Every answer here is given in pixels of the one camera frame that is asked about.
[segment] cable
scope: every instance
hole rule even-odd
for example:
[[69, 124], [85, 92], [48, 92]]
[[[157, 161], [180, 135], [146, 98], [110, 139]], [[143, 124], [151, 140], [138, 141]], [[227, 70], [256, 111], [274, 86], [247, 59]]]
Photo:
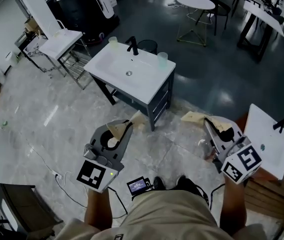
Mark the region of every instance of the cable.
[[178, 7], [188, 8], [188, 6], [186, 6], [186, 5], [183, 5], [183, 4], [176, 4], [175, 2], [169, 3], [168, 6], [173, 6], [173, 7], [172, 7], [173, 9], [176, 9], [176, 8], [178, 8]]
[[[65, 172], [64, 177], [66, 176], [67, 173], [72, 173], [72, 172], [71, 172], [71, 171]], [[58, 180], [57, 180], [57, 175], [55, 175], [55, 181], [56, 181], [56, 183], [58, 184], [58, 186], [60, 187], [60, 189], [62, 189], [62, 190], [64, 191], [64, 193], [65, 193], [72, 201], [74, 201], [75, 203], [77, 203], [78, 205], [80, 205], [80, 206], [82, 206], [82, 207], [84, 207], [84, 208], [87, 208], [86, 206], [81, 205], [78, 201], [75, 201], [72, 197], [70, 197], [70, 195], [61, 187], [60, 183], [58, 182]], [[113, 192], [115, 192], [115, 194], [116, 194], [118, 200], [121, 202], [121, 204], [122, 204], [122, 206], [123, 206], [123, 208], [124, 208], [124, 210], [125, 210], [125, 214], [123, 214], [123, 215], [120, 216], [120, 217], [113, 217], [113, 219], [119, 219], [119, 218], [124, 217], [124, 216], [127, 215], [128, 213], [127, 213], [127, 210], [126, 210], [126, 208], [125, 208], [125, 206], [124, 206], [124, 204], [123, 204], [121, 198], [118, 196], [117, 192], [116, 192], [114, 189], [112, 189], [111, 187], [108, 187], [108, 188], [109, 188], [110, 190], [112, 190]]]
[[64, 193], [66, 193], [66, 195], [67, 195], [70, 199], [72, 199], [75, 203], [77, 203], [78, 205], [80, 205], [80, 206], [82, 206], [82, 207], [84, 207], [84, 208], [87, 208], [86, 206], [81, 205], [79, 202], [75, 201], [72, 197], [70, 197], [69, 194], [61, 187], [60, 183], [58, 183], [56, 177], [57, 177], [57, 175], [55, 175], [55, 181], [57, 182], [57, 184], [58, 184], [58, 186], [60, 187], [60, 189], [62, 189], [62, 190], [64, 191]]
[[127, 214], [123, 214], [121, 217], [113, 217], [113, 219], [120, 219], [120, 218], [124, 217], [125, 215], [127, 215]]
[[213, 204], [213, 193], [214, 193], [216, 190], [220, 189], [222, 186], [225, 186], [225, 183], [223, 183], [223, 184], [219, 185], [217, 188], [215, 188], [215, 189], [211, 192], [211, 205], [210, 205], [210, 210], [212, 210], [212, 204]]
[[31, 147], [31, 149], [32, 149], [35, 153], [37, 153], [37, 155], [42, 159], [42, 161], [43, 161], [44, 165], [46, 166], [46, 168], [48, 168], [49, 171], [53, 172], [53, 171], [50, 169], [50, 167], [48, 167], [48, 165], [47, 165], [46, 162], [44, 161], [43, 157], [42, 157], [38, 152], [36, 152], [33, 147]]
[[[193, 13], [196, 12], [197, 10], [198, 10], [198, 9], [195, 9], [195, 11], [189, 12], [188, 14], [186, 14], [186, 16], [187, 16], [189, 19], [191, 19], [191, 20], [197, 22], [197, 19], [193, 19], [192, 17], [189, 16], [190, 14], [193, 14]], [[212, 25], [213, 22], [212, 22], [211, 18], [209, 18], [209, 20], [210, 20], [210, 23], [206, 23], [206, 22], [203, 22], [203, 21], [200, 21], [200, 20], [199, 20], [198, 22], [203, 23], [203, 24], [206, 24], [206, 25]]]
[[125, 214], [123, 214], [121, 217], [114, 217], [113, 219], [119, 219], [119, 218], [124, 217], [125, 215], [128, 215], [127, 210], [126, 210], [126, 208], [125, 208], [125, 206], [124, 206], [124, 204], [123, 204], [121, 198], [118, 196], [117, 192], [116, 192], [114, 189], [112, 189], [111, 187], [109, 187], [109, 186], [108, 186], [107, 188], [108, 188], [109, 190], [112, 190], [113, 192], [115, 192], [115, 194], [116, 194], [118, 200], [121, 202], [121, 204], [122, 204], [122, 206], [123, 206], [123, 208], [124, 208], [124, 210], [125, 210]]
[[72, 173], [71, 171], [66, 171], [66, 172], [64, 173], [64, 185], [63, 185], [63, 188], [64, 188], [65, 185], [66, 185], [65, 179], [66, 179], [66, 174], [68, 174], [68, 173], [74, 174], [74, 173]]
[[82, 185], [82, 186], [84, 187], [84, 189], [85, 189], [85, 195], [86, 195], [86, 197], [88, 198], [87, 189], [86, 189], [86, 187], [85, 187], [84, 185]]

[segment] clear plastic cup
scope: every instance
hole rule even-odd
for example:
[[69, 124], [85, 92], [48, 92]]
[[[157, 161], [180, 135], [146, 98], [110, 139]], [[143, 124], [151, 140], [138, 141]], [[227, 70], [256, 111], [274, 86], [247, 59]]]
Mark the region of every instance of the clear plastic cup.
[[167, 58], [168, 54], [166, 52], [160, 52], [157, 54], [157, 59], [158, 59], [158, 66], [160, 68], [165, 68], [167, 65]]
[[118, 43], [117, 43], [117, 37], [116, 36], [112, 36], [108, 39], [108, 42], [110, 43], [111, 47], [113, 49], [116, 49], [118, 47]]

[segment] white sink vanity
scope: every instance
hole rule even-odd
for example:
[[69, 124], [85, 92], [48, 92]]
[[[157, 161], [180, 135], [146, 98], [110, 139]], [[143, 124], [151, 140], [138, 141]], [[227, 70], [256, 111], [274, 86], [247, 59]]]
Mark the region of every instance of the white sink vanity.
[[[108, 44], [84, 69], [88, 71], [112, 105], [113, 96], [141, 110], [149, 117], [151, 130], [165, 109], [171, 105], [176, 64], [159, 66], [156, 55], [138, 49], [128, 52], [128, 45]], [[106, 85], [114, 90], [109, 92]]]

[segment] person's arm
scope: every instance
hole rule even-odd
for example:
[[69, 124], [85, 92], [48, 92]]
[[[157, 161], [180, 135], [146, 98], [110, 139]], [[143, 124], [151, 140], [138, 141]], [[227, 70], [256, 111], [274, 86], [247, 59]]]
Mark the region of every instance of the person's arm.
[[108, 189], [103, 193], [88, 191], [84, 222], [103, 231], [112, 227], [112, 210]]
[[245, 227], [246, 218], [244, 184], [236, 185], [230, 178], [225, 177], [220, 228], [233, 236], [237, 231]]

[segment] small display screen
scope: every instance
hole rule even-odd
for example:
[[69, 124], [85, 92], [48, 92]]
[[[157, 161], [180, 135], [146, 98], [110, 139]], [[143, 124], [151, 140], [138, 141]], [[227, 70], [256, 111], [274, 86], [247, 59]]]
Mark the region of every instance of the small display screen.
[[138, 191], [138, 190], [145, 188], [146, 184], [145, 184], [145, 181], [143, 179], [140, 179], [140, 180], [138, 180], [134, 183], [129, 184], [128, 186], [129, 186], [131, 192], [133, 193], [135, 191]]

